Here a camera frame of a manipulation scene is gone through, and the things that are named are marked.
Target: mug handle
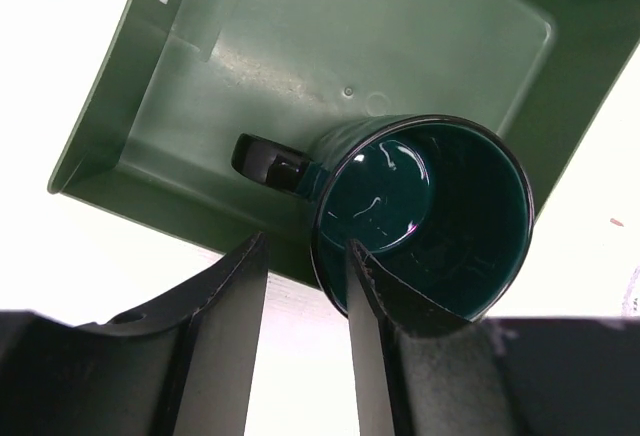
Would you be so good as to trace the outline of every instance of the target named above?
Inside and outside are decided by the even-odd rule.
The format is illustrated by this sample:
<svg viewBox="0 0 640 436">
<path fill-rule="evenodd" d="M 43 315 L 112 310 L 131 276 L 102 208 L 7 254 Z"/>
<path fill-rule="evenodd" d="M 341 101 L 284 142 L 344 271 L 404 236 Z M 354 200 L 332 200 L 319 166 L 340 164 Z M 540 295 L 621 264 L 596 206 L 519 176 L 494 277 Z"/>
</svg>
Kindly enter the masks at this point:
<svg viewBox="0 0 640 436">
<path fill-rule="evenodd" d="M 302 151 L 244 133 L 231 157 L 231 166 L 245 178 L 299 197 L 305 196 L 299 187 L 311 163 Z"/>
</svg>

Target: white background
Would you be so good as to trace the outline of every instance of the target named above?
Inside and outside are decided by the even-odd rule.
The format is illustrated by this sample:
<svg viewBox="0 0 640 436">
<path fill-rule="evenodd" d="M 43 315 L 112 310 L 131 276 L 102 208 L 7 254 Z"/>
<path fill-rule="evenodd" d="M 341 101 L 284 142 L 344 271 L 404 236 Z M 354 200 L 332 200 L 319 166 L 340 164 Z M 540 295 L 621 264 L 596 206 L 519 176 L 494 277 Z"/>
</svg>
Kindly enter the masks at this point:
<svg viewBox="0 0 640 436">
<path fill-rule="evenodd" d="M 125 1 L 0 0 L 0 308 L 103 322 L 218 258 L 46 193 Z M 640 266 L 639 92 L 640 55 L 584 138 L 538 220 L 525 267 L 491 314 L 621 314 Z M 246 434 L 358 434 L 346 320 L 321 293 L 281 278 L 269 282 Z"/>
</svg>

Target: glossy ceramic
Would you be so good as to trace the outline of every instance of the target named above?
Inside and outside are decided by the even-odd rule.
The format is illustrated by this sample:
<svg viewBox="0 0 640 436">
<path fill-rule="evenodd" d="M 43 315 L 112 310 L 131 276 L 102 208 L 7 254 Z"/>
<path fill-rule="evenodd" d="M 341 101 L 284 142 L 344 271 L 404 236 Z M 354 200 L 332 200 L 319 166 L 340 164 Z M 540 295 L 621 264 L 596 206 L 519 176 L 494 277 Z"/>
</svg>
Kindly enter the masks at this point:
<svg viewBox="0 0 640 436">
<path fill-rule="evenodd" d="M 534 210 L 524 171 L 497 136 L 461 118 L 365 119 L 329 131 L 308 155 L 243 134 L 232 166 L 307 201 L 313 268 L 344 314 L 351 239 L 470 320 L 513 281 L 529 247 Z"/>
</svg>

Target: green plastic tray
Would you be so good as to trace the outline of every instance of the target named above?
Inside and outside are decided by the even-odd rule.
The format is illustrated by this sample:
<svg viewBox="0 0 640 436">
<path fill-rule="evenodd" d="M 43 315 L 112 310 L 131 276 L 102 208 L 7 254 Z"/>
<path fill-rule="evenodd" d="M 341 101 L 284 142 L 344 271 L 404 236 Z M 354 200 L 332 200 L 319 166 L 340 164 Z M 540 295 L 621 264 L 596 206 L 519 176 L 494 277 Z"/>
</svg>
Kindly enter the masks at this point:
<svg viewBox="0 0 640 436">
<path fill-rule="evenodd" d="M 639 37 L 640 0 L 129 0 L 49 190 L 219 252 L 266 231 L 312 283 L 299 203 L 231 168 L 240 133 L 466 117 L 539 208 Z"/>
</svg>

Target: mug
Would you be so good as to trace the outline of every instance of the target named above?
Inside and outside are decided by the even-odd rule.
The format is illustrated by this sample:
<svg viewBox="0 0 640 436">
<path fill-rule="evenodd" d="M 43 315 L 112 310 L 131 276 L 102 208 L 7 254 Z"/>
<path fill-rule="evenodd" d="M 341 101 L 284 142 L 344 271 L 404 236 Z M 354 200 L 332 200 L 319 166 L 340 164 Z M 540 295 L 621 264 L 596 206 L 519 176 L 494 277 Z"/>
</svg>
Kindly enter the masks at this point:
<svg viewBox="0 0 640 436">
<path fill-rule="evenodd" d="M 497 135 L 466 119 L 368 118 L 329 131 L 308 153 L 242 134 L 232 166 L 307 200 L 313 269 L 345 315 L 349 240 L 469 321 L 513 282 L 531 241 L 524 170 Z"/>
</svg>

